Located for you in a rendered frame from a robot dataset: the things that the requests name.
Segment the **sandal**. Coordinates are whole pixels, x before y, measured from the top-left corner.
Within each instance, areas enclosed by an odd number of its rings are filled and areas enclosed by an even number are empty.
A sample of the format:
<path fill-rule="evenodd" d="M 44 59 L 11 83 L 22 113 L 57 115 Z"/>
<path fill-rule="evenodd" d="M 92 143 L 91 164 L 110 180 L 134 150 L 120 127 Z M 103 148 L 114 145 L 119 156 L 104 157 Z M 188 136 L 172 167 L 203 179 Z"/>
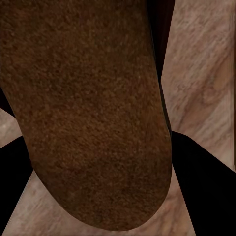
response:
<path fill-rule="evenodd" d="M 0 0 L 0 108 L 71 216 L 129 231 L 164 203 L 161 76 L 176 0 Z"/>

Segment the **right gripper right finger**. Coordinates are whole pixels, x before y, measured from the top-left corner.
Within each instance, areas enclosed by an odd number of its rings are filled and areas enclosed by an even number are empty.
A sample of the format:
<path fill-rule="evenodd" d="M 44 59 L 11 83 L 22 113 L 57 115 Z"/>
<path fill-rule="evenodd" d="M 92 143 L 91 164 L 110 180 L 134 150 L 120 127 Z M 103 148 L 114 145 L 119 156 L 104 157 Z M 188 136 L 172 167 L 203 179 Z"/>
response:
<path fill-rule="evenodd" d="M 236 236 L 236 173 L 172 131 L 172 164 L 196 236 Z"/>

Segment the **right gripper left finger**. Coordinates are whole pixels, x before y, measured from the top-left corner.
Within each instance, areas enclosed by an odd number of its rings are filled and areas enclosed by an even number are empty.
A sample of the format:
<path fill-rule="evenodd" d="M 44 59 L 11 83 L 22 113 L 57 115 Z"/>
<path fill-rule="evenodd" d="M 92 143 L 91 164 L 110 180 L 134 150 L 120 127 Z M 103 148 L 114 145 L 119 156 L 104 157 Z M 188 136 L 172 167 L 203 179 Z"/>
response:
<path fill-rule="evenodd" d="M 0 236 L 33 170 L 23 136 L 0 148 Z"/>

